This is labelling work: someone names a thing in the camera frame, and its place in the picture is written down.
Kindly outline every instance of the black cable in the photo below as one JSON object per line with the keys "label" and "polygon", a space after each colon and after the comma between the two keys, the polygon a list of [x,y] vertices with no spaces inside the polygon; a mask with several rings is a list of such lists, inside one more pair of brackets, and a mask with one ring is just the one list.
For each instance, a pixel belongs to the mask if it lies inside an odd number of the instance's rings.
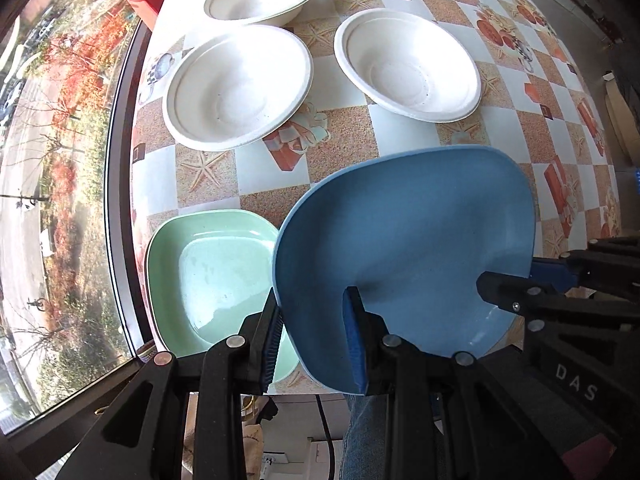
{"label": "black cable", "polygon": [[320,400],[319,395],[316,395],[316,402],[318,403],[318,411],[320,412],[320,418],[322,419],[322,427],[324,428],[324,437],[326,438],[326,443],[329,446],[329,479],[328,480],[334,480],[334,475],[335,475],[334,441],[331,440],[331,434],[329,433],[329,426],[326,423],[326,417],[324,416],[324,409],[322,408],[322,401]]}

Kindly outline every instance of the gray floor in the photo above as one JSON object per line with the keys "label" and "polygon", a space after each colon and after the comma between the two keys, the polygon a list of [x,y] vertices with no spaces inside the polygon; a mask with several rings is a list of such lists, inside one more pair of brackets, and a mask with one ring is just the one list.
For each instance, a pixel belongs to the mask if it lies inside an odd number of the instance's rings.
{"label": "gray floor", "polygon": [[638,231],[640,230],[640,195],[637,191],[635,168],[620,148],[604,102],[605,88],[602,75],[611,70],[607,55],[609,45],[601,42],[583,22],[555,0],[532,1],[555,29],[582,72],[605,127],[607,145],[616,170],[622,227],[624,230]]}

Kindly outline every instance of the window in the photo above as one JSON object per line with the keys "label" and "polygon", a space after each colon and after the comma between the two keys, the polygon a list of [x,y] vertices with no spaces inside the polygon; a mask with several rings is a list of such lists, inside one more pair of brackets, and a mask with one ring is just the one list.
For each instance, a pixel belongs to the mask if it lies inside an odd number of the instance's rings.
{"label": "window", "polygon": [[0,428],[132,357],[108,266],[104,166],[137,25],[125,0],[30,0],[0,41]]}

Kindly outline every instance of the square green dish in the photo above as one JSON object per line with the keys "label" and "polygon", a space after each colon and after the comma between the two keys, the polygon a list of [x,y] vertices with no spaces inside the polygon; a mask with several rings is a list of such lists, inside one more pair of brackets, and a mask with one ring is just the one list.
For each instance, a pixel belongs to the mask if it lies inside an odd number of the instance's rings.
{"label": "square green dish", "polygon": [[[272,285],[278,230],[255,213],[203,211],[163,223],[146,250],[146,290],[164,346],[178,357],[207,351],[237,334],[260,312]],[[289,375],[298,356],[282,332],[273,381]]]}

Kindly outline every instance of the road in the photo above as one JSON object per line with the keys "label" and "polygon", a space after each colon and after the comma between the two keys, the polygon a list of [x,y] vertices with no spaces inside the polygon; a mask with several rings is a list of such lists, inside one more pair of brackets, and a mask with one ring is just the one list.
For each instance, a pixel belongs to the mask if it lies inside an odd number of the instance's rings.
{"label": "road", "polygon": [[[40,173],[40,157],[44,154],[45,142],[40,136],[49,124],[52,112],[30,109],[44,99],[55,101],[59,82],[29,78],[18,100],[18,109],[12,119],[4,148],[4,159],[0,166],[0,194],[31,196],[36,189]],[[15,330],[29,330],[42,325],[35,307],[27,306],[43,296],[44,274],[40,252],[39,205],[16,207],[17,199],[0,198],[0,276],[4,300],[2,306],[9,326]],[[28,348],[37,340],[36,335],[15,333],[16,353]],[[20,364],[33,390],[38,371],[38,355],[30,360],[20,359]]]}

